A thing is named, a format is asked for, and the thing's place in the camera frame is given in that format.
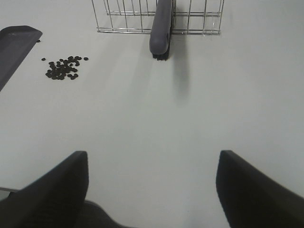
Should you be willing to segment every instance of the gray plastic tray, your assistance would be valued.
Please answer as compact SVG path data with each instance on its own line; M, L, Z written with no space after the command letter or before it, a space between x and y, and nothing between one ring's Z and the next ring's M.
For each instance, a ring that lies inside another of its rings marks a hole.
M41 35L30 26L11 26L0 31L0 91Z

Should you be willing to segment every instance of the wire basket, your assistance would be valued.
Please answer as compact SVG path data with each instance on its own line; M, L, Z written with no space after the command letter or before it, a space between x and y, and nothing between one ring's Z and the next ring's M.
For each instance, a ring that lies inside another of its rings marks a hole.
M224 0L173 0L172 34L220 35ZM97 31L150 34L157 0L92 0Z

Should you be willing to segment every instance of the white table surface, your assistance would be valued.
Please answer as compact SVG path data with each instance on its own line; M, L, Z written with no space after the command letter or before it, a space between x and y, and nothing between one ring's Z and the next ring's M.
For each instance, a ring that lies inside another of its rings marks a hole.
M87 198L116 221L228 228L215 176L232 149L304 196L303 7L226 0L221 36L174 36L159 62L147 35L98 34L89 0L2 0L0 28L43 36L0 92L0 186L86 150ZM77 80L45 77L70 55L90 58Z

